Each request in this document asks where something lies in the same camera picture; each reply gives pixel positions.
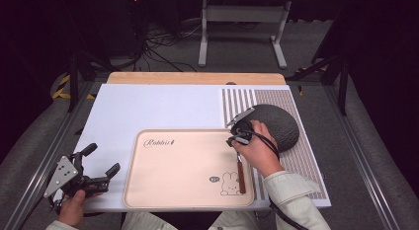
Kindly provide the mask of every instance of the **tool handle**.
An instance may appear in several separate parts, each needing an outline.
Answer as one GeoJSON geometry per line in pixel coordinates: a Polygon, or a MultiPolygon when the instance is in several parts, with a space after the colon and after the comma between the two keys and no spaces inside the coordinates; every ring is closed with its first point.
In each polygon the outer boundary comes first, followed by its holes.
{"type": "Polygon", "coordinates": [[[83,154],[84,157],[89,156],[93,151],[95,151],[98,148],[98,145],[96,143],[89,144],[86,148],[84,148],[82,151],[80,151],[81,154],[83,154]]]}
{"type": "Polygon", "coordinates": [[[246,186],[244,184],[244,175],[243,175],[243,164],[237,162],[238,169],[238,186],[240,188],[240,193],[246,193],[246,186]]]}

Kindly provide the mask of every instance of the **gray floor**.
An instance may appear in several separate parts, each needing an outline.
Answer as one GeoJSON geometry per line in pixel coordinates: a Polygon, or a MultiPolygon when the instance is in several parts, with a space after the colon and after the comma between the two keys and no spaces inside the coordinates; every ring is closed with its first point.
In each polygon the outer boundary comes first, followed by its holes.
{"type": "MultiPolygon", "coordinates": [[[[269,36],[276,29],[272,25],[259,25],[253,30],[242,30],[236,26],[222,25],[210,27],[209,54],[207,67],[199,68],[198,53],[200,31],[182,39],[172,46],[155,48],[170,61],[188,63],[199,71],[206,72],[270,72],[293,75],[300,67],[310,65],[309,61],[318,48],[330,22],[287,23],[281,45],[288,63],[287,70],[280,70],[275,59],[269,36]]],[[[167,63],[148,59],[151,71],[176,71],[167,63]]],[[[141,59],[137,65],[148,71],[147,63],[141,59]]],[[[178,64],[185,71],[188,66],[178,64]]],[[[106,78],[98,78],[91,93],[97,93],[106,78]]],[[[379,135],[372,125],[357,92],[349,83],[347,117],[335,112],[335,103],[328,97],[327,89],[320,85],[303,86],[304,94],[298,93],[296,84],[291,84],[293,97],[307,132],[320,171],[324,174],[325,185],[329,192],[332,207],[321,209],[321,213],[332,229],[385,229],[382,220],[390,214],[381,215],[379,204],[372,197],[369,179],[366,179],[354,152],[354,142],[349,139],[342,125],[348,121],[362,148],[368,167],[371,167],[377,184],[388,203],[399,229],[419,229],[419,202],[394,165],[379,135]]],[[[83,127],[94,100],[85,100],[76,118],[62,139],[59,154],[73,152],[78,135],[74,134],[83,127]]],[[[31,184],[33,174],[50,149],[56,134],[66,119],[69,101],[55,99],[51,105],[11,150],[0,166],[0,229],[8,223],[14,209],[31,184]]],[[[48,211],[48,203],[43,200],[29,218],[23,229],[43,229],[56,214],[48,211]]],[[[87,218],[83,229],[119,229],[121,215],[106,213],[87,218]]],[[[260,220],[262,229],[274,229],[274,215],[271,213],[260,220]]]]}

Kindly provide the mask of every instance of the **metal frame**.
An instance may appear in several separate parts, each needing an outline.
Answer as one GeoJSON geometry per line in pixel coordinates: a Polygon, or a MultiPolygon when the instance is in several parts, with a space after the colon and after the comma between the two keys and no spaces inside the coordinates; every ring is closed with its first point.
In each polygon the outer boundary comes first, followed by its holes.
{"type": "Polygon", "coordinates": [[[383,226],[385,227],[385,229],[400,229],[393,213],[391,212],[387,200],[385,199],[385,196],[382,193],[377,178],[374,175],[373,170],[371,169],[370,164],[364,155],[364,151],[360,143],[358,142],[355,132],[350,122],[348,121],[348,118],[345,115],[341,114],[339,105],[337,104],[337,95],[333,87],[324,86],[323,88],[325,90],[327,99],[329,100],[330,104],[334,109],[334,113],[338,117],[342,129],[345,131],[345,134],[351,146],[350,148],[354,156],[355,163],[357,164],[361,176],[364,179],[364,183],[376,206],[378,215],[382,221],[383,226]]]}
{"type": "MultiPolygon", "coordinates": [[[[93,82],[85,82],[83,84],[81,88],[81,98],[86,98],[89,95],[92,86],[93,82]]],[[[6,224],[5,230],[20,229],[25,219],[27,218],[27,215],[30,213],[31,209],[36,203],[37,197],[43,195],[43,183],[46,181],[49,170],[51,170],[53,165],[56,163],[59,149],[61,148],[65,137],[68,135],[70,126],[77,117],[85,99],[78,101],[79,103],[77,103],[77,105],[74,107],[72,113],[66,114],[58,133],[55,135],[51,145],[49,146],[40,163],[40,166],[32,176],[31,181],[25,190],[25,193],[13,211],[9,222],[6,224]]]]}
{"type": "Polygon", "coordinates": [[[200,57],[198,65],[207,65],[208,50],[208,21],[211,22],[260,22],[260,23],[279,23],[279,29],[275,36],[271,36],[272,46],[277,56],[281,69],[287,69],[280,40],[284,32],[287,17],[290,12],[291,1],[286,2],[285,6],[278,7],[258,7],[258,6],[219,6],[208,5],[207,0],[203,0],[203,32],[201,38],[200,57]]]}

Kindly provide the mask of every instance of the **wooden tray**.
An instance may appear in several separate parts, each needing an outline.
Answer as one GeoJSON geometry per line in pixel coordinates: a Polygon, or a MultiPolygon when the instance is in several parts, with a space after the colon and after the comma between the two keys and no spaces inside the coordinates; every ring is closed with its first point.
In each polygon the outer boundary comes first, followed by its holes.
{"type": "Polygon", "coordinates": [[[136,138],[124,202],[130,208],[247,206],[254,199],[250,167],[242,157],[246,193],[240,193],[237,156],[228,129],[146,129],[136,138]]]}

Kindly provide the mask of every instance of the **cable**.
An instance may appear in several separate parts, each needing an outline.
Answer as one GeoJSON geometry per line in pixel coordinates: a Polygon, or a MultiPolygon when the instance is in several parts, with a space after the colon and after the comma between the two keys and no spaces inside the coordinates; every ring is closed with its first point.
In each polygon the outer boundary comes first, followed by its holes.
{"type": "Polygon", "coordinates": [[[286,216],[275,204],[274,202],[271,200],[271,198],[269,198],[269,201],[271,202],[270,207],[272,208],[272,210],[274,210],[275,213],[278,214],[278,216],[280,216],[286,223],[290,224],[290,226],[294,227],[295,229],[298,230],[308,230],[307,228],[299,225],[298,223],[294,222],[292,219],[290,219],[288,216],[286,216]]]}
{"type": "Polygon", "coordinates": [[[151,71],[151,69],[150,69],[150,63],[148,63],[147,59],[145,59],[145,57],[144,57],[144,56],[142,56],[142,58],[144,59],[145,63],[147,63],[147,66],[148,66],[148,71],[150,72],[150,71],[151,71]]]}
{"type": "Polygon", "coordinates": [[[264,135],[262,135],[260,133],[256,133],[255,131],[251,131],[251,130],[242,130],[240,128],[237,128],[237,132],[243,132],[243,133],[249,133],[249,134],[256,135],[258,138],[261,139],[262,142],[264,142],[266,144],[266,146],[268,146],[275,153],[277,158],[280,159],[280,156],[279,156],[280,152],[278,151],[277,147],[275,146],[275,144],[271,140],[269,140],[264,135]]]}
{"type": "Polygon", "coordinates": [[[162,58],[164,61],[166,61],[167,63],[171,64],[173,67],[175,67],[179,72],[183,72],[183,70],[181,70],[179,67],[177,67],[175,64],[173,64],[172,62],[170,62],[169,60],[167,60],[166,58],[164,58],[163,56],[161,56],[159,53],[157,53],[155,50],[151,49],[150,47],[148,48],[151,52],[153,52],[154,54],[156,54],[158,57],[162,58]]]}
{"type": "Polygon", "coordinates": [[[132,71],[136,71],[136,62],[133,63],[132,71]]]}
{"type": "MultiPolygon", "coordinates": [[[[144,55],[147,56],[148,58],[154,60],[154,61],[161,62],[161,63],[168,63],[166,61],[161,61],[161,60],[158,60],[158,59],[154,59],[153,57],[151,57],[151,53],[150,54],[144,53],[144,55]]],[[[182,64],[182,65],[189,66],[192,70],[194,70],[195,72],[197,72],[197,70],[192,65],[190,65],[190,64],[182,63],[182,62],[171,62],[171,63],[173,63],[173,64],[182,64]]]]}
{"type": "Polygon", "coordinates": [[[175,43],[181,41],[183,38],[187,38],[187,37],[193,35],[195,33],[195,31],[197,31],[201,27],[201,24],[199,24],[198,26],[196,26],[190,32],[185,32],[185,31],[187,31],[191,27],[192,26],[190,26],[187,29],[185,29],[182,32],[180,32],[180,35],[181,35],[180,37],[175,37],[175,36],[173,36],[171,34],[167,34],[164,31],[162,32],[162,34],[152,34],[152,33],[149,33],[149,34],[147,34],[146,41],[148,41],[150,43],[153,43],[153,46],[152,46],[153,48],[157,48],[160,45],[163,45],[163,46],[172,46],[175,43]],[[171,40],[168,41],[168,42],[164,42],[164,40],[166,40],[168,38],[170,38],[171,40]]]}
{"type": "Polygon", "coordinates": [[[259,23],[248,23],[248,24],[240,24],[240,23],[239,24],[236,24],[236,23],[233,23],[231,25],[234,26],[234,27],[236,27],[236,28],[242,29],[242,30],[251,31],[251,30],[256,29],[256,27],[259,26],[259,23]]]}

